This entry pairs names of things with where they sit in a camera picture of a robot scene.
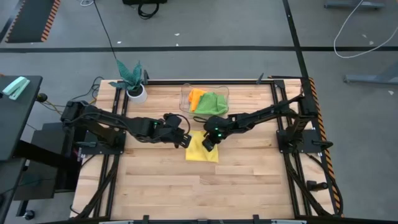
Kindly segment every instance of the white pot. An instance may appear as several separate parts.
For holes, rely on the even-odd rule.
[[[142,87],[142,93],[138,96],[131,96],[129,94],[129,92],[127,91],[127,95],[129,96],[130,100],[133,103],[143,103],[147,100],[147,97],[148,97],[147,91],[145,90],[145,87],[143,84],[140,84],[140,85]]]

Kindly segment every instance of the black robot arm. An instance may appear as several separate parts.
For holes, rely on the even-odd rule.
[[[289,105],[293,102],[298,102],[300,113],[296,113],[289,108]],[[286,141],[299,141],[300,132],[304,129],[305,125],[311,118],[317,116],[315,110],[309,110],[309,108],[312,108],[308,106],[309,103],[311,102],[305,96],[299,95],[291,100],[281,101],[276,105],[253,113],[229,114],[227,118],[211,116],[203,126],[206,131],[206,138],[202,144],[210,152],[213,150],[215,144],[219,144],[221,140],[226,139],[229,135],[245,133],[252,130],[257,124],[282,116],[295,119],[295,123],[287,128]]]
[[[175,147],[188,147],[191,136],[178,126],[181,119],[177,114],[164,114],[163,119],[127,118],[110,113],[85,101],[69,101],[61,116],[64,126],[84,127],[97,136],[98,140],[112,147],[118,144],[119,130],[128,131],[140,142],[172,142]]]

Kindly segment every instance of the orange object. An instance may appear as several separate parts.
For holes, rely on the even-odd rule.
[[[207,91],[199,90],[196,88],[191,90],[188,97],[189,102],[191,102],[191,111],[195,111],[197,109],[200,97],[203,96],[203,94],[205,93],[207,93]]]

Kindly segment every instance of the green cloth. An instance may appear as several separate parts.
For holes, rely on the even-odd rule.
[[[225,97],[223,95],[217,95],[213,92],[208,92],[200,97],[197,109],[197,114],[210,114],[219,115],[225,114],[228,111]]]

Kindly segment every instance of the orange and black hazard tape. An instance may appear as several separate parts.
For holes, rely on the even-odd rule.
[[[321,140],[326,141],[326,132],[325,132],[325,128],[323,127],[323,120],[322,120],[321,108],[319,106],[317,90],[315,89],[315,83],[313,81],[313,78],[309,78],[309,80],[310,80],[310,85],[311,85],[312,96],[313,96],[313,99],[315,100],[315,106],[317,107],[317,110],[318,110],[318,123],[319,123],[319,130],[321,133]],[[335,180],[336,177],[335,177],[335,172],[333,171],[333,166],[331,164],[329,149],[325,149],[325,158],[326,158],[326,163],[328,165],[328,171],[329,171],[330,177],[333,178],[333,180]],[[336,188],[334,186],[332,186],[332,189],[333,189],[333,196],[335,198],[335,205],[336,205],[336,208],[339,210],[340,209],[340,198],[338,197]]]
[[[21,7],[19,8],[18,14],[15,16],[14,22],[12,23],[12,25],[11,25],[11,27],[10,27],[10,30],[8,31],[8,34],[7,34],[7,37],[6,37],[6,40],[5,40],[6,43],[8,43],[8,38],[10,38],[10,34],[11,34],[11,32],[12,32],[12,29],[14,28],[14,25],[15,25],[15,23],[17,22],[18,17],[19,17],[19,14],[21,13],[22,8],[24,7],[24,5],[25,5],[25,1],[23,1],[23,2],[21,3]]]
[[[60,5],[61,5],[60,0],[54,0],[49,18],[47,19],[47,22],[45,23],[45,27],[44,27],[42,38],[41,38],[42,42],[45,42],[50,35],[50,29],[52,27],[52,24],[54,23],[55,15],[57,14],[57,11],[58,11],[58,8],[60,7]]]

